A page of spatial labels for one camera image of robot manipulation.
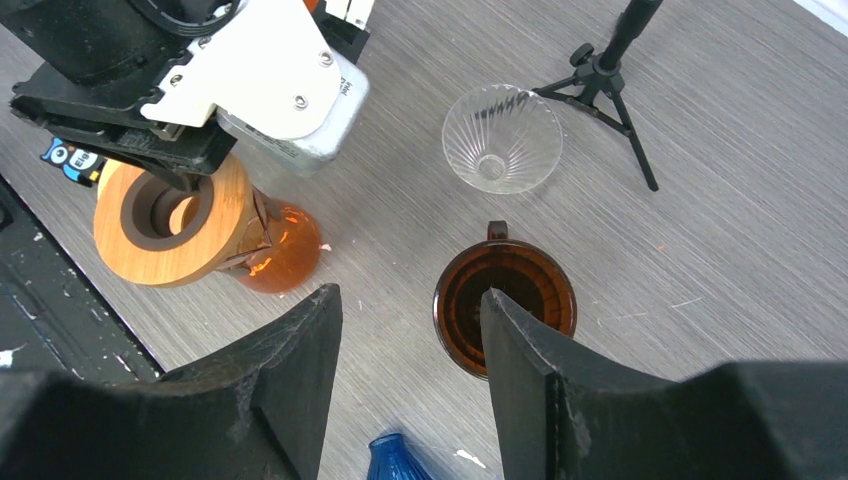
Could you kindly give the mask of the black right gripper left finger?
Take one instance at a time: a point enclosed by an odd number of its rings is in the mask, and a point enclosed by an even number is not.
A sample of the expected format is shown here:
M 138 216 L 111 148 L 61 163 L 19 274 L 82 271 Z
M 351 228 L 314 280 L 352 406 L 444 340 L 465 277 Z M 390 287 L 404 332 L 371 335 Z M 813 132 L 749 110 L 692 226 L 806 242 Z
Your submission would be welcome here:
M 1 376 L 5 479 L 314 479 L 342 336 L 340 288 L 155 382 Z

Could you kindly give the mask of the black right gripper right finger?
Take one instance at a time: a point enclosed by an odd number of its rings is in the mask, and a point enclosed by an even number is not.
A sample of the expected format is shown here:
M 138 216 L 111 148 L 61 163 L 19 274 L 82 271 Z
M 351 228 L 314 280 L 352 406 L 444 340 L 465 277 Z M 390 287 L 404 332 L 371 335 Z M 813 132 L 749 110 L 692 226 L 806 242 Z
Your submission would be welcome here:
M 486 292 L 508 479 L 843 479 L 847 365 L 744 361 L 682 381 L 619 364 Z

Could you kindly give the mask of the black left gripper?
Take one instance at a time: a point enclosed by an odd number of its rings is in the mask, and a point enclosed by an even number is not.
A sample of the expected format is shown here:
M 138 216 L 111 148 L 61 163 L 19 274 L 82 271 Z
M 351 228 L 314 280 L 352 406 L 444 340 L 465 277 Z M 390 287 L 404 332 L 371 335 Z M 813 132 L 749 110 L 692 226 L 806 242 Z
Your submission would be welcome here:
M 2 26 L 41 58 L 9 106 L 53 137 L 193 191 L 238 140 L 214 120 L 185 127 L 146 119 L 169 68 L 189 58 L 191 34 L 229 1 L 5 1 Z

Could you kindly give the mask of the blue plastic dripper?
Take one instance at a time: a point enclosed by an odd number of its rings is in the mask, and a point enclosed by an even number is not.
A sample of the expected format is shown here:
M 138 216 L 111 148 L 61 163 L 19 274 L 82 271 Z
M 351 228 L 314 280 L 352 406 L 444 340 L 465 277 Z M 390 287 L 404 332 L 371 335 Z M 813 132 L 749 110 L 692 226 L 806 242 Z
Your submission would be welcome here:
M 390 433 L 368 444 L 370 463 L 367 480 L 432 480 L 415 456 L 408 450 L 404 436 Z

